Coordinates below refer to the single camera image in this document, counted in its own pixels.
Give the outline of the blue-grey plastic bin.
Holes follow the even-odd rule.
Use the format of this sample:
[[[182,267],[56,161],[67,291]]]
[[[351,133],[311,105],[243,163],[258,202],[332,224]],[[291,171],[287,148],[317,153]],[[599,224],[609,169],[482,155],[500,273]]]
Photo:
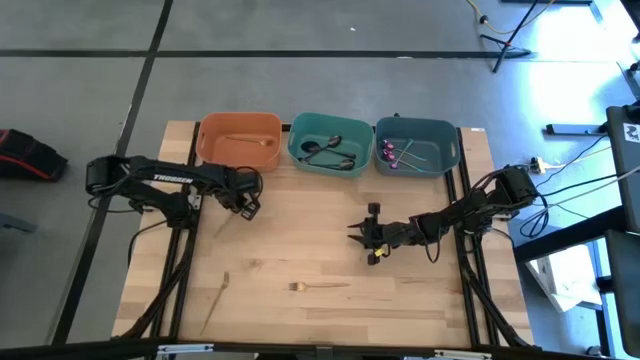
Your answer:
[[[409,138],[413,139],[414,143],[407,152],[423,157],[425,161],[411,158],[406,153],[402,160],[424,169],[424,172],[417,172],[404,165],[399,165],[398,169],[391,169],[389,163],[383,159],[382,142],[384,140],[391,142],[402,151]],[[443,176],[460,161],[457,129],[443,120],[400,116],[382,118],[375,126],[373,159],[376,170],[385,176],[415,178]]]

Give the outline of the black spoon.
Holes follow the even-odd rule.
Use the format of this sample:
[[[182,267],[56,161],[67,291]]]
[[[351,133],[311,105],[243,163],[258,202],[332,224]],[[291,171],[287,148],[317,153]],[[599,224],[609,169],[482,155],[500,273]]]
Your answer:
[[[341,143],[341,140],[342,140],[342,138],[340,136],[332,136],[332,137],[330,137],[328,139],[327,144],[325,146],[321,146],[321,147],[325,147],[325,148],[328,148],[328,149],[335,148]],[[304,157],[304,158],[310,160],[312,157],[314,157],[315,155],[317,155],[320,152],[322,152],[322,151],[315,152],[315,153],[306,152],[307,156]]]
[[[352,159],[344,159],[344,160],[342,160],[342,161],[340,161],[338,163],[334,163],[334,164],[312,163],[308,159],[305,159],[305,158],[300,158],[299,161],[303,165],[308,165],[308,166],[317,167],[317,168],[339,170],[339,171],[350,171],[355,167],[355,161],[352,160]]]
[[[338,152],[338,151],[335,151],[335,150],[330,150],[328,148],[321,147],[318,143],[316,143],[314,141],[304,142],[301,145],[301,149],[303,151],[305,151],[305,152],[308,152],[308,153],[315,153],[315,152],[326,150],[326,151],[328,151],[330,153],[333,153],[333,154],[336,154],[336,155],[339,155],[339,156],[342,156],[342,157],[345,157],[345,158],[348,158],[348,159],[355,160],[357,158],[357,156],[355,154],[353,154],[353,153],[342,153],[342,152]]]

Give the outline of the iridescent pink spoon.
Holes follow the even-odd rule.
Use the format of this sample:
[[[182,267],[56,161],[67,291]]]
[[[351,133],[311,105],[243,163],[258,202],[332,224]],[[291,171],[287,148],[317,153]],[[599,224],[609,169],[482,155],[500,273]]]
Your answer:
[[[389,167],[390,167],[391,163],[394,161],[394,158],[395,158],[395,156],[394,156],[393,153],[384,153],[383,154],[383,159],[386,160],[389,163]],[[403,161],[403,160],[401,160],[399,165],[404,165],[404,166],[409,167],[409,168],[411,168],[411,169],[413,169],[413,170],[415,170],[417,172],[424,172],[424,169],[422,169],[420,167],[417,167],[417,166],[414,166],[414,165],[412,165],[412,164],[410,164],[410,163],[408,163],[406,161]]]
[[[384,153],[393,153],[395,156],[399,155],[401,152],[401,150],[397,149],[391,142],[384,140],[382,142],[382,154]],[[413,153],[410,152],[406,152],[406,155],[408,155],[411,158],[420,160],[420,161],[425,161],[425,158],[420,157],[418,155],[415,155]]]
[[[399,155],[395,156],[394,161],[391,163],[390,167],[392,169],[397,169],[399,163],[402,160],[402,157],[404,156],[404,154],[407,152],[407,150],[411,147],[411,145],[414,143],[414,140],[409,138],[404,146],[404,148],[402,149],[402,151],[400,152]]]

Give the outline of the green plastic bin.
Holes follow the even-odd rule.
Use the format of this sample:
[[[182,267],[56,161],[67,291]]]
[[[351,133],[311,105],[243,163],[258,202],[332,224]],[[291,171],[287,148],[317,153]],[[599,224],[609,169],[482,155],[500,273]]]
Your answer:
[[[339,171],[303,165],[299,159],[307,156],[301,149],[306,141],[315,141],[325,146],[332,136],[340,136],[341,143],[330,150],[342,153],[353,153],[357,156],[355,167],[350,171]],[[306,112],[299,114],[292,122],[287,150],[294,165],[302,171],[336,176],[342,178],[356,178],[368,167],[373,149],[374,131],[366,122],[358,119]],[[318,153],[309,161],[318,164],[334,164],[348,159],[326,150]]]

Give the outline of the black frame bar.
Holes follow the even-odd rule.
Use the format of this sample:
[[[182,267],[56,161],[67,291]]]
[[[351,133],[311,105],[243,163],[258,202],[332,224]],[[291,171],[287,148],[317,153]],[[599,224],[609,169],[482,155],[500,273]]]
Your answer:
[[[125,339],[39,345],[0,349],[0,360],[128,360],[152,355],[178,355],[186,353],[273,353],[304,354],[321,357],[346,355],[364,356],[418,356],[434,357],[457,353],[457,348],[348,346],[348,345],[293,345],[254,344],[231,342],[179,342],[172,337]]]

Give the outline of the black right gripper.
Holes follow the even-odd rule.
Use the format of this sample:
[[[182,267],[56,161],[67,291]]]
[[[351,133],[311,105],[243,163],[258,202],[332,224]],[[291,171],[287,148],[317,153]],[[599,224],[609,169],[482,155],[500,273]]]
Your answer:
[[[377,265],[382,258],[389,257],[392,249],[397,248],[398,245],[392,244],[391,225],[383,225],[379,222],[381,205],[379,203],[369,203],[367,210],[369,216],[366,219],[359,223],[348,225],[348,228],[357,228],[360,231],[363,231],[363,235],[349,235],[349,238],[357,241],[364,248],[369,250],[369,254],[367,255],[368,265]],[[374,251],[379,248],[383,248],[387,253],[387,256],[375,256]]]

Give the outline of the white box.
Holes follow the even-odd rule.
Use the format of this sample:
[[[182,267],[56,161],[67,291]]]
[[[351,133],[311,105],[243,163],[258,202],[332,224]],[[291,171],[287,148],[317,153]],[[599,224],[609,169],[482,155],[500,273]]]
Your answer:
[[[525,265],[557,312],[567,312],[582,302],[602,304],[587,245],[573,246]]]

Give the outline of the black stand base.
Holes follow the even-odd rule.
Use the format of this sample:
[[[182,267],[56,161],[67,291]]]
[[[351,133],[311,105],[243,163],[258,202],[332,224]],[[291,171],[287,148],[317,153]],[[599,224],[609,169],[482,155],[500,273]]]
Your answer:
[[[558,136],[606,136],[606,124],[547,124],[544,128],[547,135]]]

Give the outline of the orange plastic bin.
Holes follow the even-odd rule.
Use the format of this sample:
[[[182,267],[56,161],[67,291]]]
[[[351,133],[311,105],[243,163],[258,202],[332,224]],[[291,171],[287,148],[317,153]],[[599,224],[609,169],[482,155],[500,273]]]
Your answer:
[[[265,147],[256,143],[229,140],[226,136],[270,138],[274,143]],[[273,113],[211,113],[200,122],[196,153],[206,163],[230,167],[248,166],[260,172],[269,172],[279,164],[281,138],[282,122]]]

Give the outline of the black and red bag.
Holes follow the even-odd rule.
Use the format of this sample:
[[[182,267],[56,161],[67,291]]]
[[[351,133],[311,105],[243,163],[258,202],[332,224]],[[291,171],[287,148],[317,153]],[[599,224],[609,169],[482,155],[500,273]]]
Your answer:
[[[57,182],[68,160],[52,147],[15,129],[0,129],[0,178]]]

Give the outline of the black tripod stand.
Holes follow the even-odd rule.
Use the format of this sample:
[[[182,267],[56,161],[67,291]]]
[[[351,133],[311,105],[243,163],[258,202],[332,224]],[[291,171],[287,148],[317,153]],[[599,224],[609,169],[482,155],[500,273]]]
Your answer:
[[[497,60],[495,61],[491,71],[496,74],[503,62],[507,58],[507,54],[514,49],[513,42],[518,33],[533,22],[537,16],[533,14],[535,8],[538,6],[540,0],[532,0],[531,5],[527,9],[527,12],[522,16],[518,24],[512,30],[498,30],[490,22],[489,16],[482,13],[475,5],[473,5],[474,11],[478,16],[478,24],[485,27],[490,34],[482,33],[479,35],[481,40],[489,41],[495,45],[498,45],[500,50],[498,52]]]

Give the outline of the black desk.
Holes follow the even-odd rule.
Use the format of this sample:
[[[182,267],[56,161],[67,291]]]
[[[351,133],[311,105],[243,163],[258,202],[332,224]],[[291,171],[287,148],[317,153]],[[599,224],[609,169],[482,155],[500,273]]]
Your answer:
[[[640,100],[608,107],[606,118],[627,227],[640,233]]]

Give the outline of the gold fork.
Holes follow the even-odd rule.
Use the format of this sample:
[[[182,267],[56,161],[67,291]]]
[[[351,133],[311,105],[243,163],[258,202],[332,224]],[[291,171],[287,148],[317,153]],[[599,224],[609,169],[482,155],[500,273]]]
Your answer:
[[[241,142],[248,142],[248,143],[256,143],[260,146],[265,146],[265,147],[271,146],[274,143],[274,140],[270,138],[254,139],[254,138],[245,138],[245,137],[237,137],[237,136],[226,136],[226,139],[241,141]]]
[[[307,283],[307,282],[292,282],[288,285],[290,291],[303,292],[309,289],[333,289],[349,287],[349,283]]]
[[[219,303],[220,298],[222,297],[224,291],[228,288],[229,283],[230,283],[230,274],[229,274],[229,272],[224,272],[222,284],[220,285],[219,291],[216,294],[216,296],[215,296],[215,298],[214,298],[214,300],[213,300],[213,302],[212,302],[212,304],[211,304],[211,306],[209,308],[209,311],[207,313],[205,321],[204,321],[204,323],[203,323],[203,325],[201,327],[201,330],[200,330],[200,333],[199,333],[200,335],[202,335],[204,333],[206,327],[208,326],[208,323],[211,320],[213,312],[215,311],[215,308],[216,308],[217,304]]]

